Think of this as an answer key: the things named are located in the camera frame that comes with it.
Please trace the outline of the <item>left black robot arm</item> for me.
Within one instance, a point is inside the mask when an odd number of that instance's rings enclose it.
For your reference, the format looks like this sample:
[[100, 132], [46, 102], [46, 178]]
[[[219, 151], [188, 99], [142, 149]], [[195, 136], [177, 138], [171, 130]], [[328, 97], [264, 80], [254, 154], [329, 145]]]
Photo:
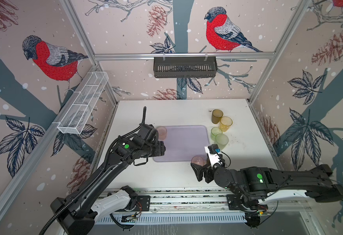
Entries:
[[159, 140], [153, 125], [142, 123], [135, 130], [118, 136], [108, 148], [99, 168], [72, 194], [52, 202], [54, 215], [40, 234], [43, 235], [54, 221], [58, 221], [67, 234], [86, 235], [101, 217], [134, 205], [137, 193], [129, 186], [122, 187], [103, 200], [98, 197], [135, 160], [163, 156], [165, 151], [164, 143]]

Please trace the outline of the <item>pale green textured cup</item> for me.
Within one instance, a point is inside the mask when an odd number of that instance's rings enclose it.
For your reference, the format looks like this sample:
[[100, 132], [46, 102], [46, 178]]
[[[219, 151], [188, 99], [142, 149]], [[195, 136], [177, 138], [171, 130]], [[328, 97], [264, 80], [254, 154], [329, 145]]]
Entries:
[[218, 148], [220, 150], [223, 150], [226, 147], [226, 145], [228, 144], [228, 142], [229, 142], [229, 138], [225, 134], [218, 134], [215, 137], [215, 144], [218, 145]]

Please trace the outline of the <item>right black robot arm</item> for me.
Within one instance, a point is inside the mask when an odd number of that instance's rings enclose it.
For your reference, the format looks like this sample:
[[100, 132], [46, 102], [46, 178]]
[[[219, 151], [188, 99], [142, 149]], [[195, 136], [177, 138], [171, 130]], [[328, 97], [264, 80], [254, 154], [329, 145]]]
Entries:
[[328, 165], [309, 171], [282, 171], [266, 167], [228, 169], [220, 164], [204, 166], [191, 164], [198, 181], [214, 181], [227, 189], [230, 210], [244, 212], [265, 211], [267, 202], [291, 197], [312, 198], [318, 203], [331, 203], [343, 199], [343, 186], [334, 184]]

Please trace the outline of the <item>pink textured cup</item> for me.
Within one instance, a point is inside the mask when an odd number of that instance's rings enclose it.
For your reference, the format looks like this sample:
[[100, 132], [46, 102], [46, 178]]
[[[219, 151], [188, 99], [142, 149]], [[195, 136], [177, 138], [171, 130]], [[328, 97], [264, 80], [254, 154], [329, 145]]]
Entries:
[[164, 126], [159, 126], [156, 128], [158, 131], [158, 139], [164, 141], [167, 138], [167, 128]]

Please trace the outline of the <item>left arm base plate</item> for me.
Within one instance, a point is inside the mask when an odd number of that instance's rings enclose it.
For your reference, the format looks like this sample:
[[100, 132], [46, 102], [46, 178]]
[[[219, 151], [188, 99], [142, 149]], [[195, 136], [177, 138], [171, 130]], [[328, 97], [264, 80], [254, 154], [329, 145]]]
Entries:
[[136, 197], [132, 197], [130, 199], [129, 204], [120, 211], [126, 212], [144, 212], [149, 211], [151, 204], [151, 197], [149, 195], [139, 195]]

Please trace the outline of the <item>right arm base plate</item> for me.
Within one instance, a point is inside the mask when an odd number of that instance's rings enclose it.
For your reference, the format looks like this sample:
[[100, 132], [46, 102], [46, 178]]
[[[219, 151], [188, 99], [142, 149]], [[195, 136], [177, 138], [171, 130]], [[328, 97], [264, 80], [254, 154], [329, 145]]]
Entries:
[[267, 205], [260, 205], [257, 200], [245, 202], [243, 196], [227, 194], [226, 199], [230, 211], [264, 212], [268, 210]]

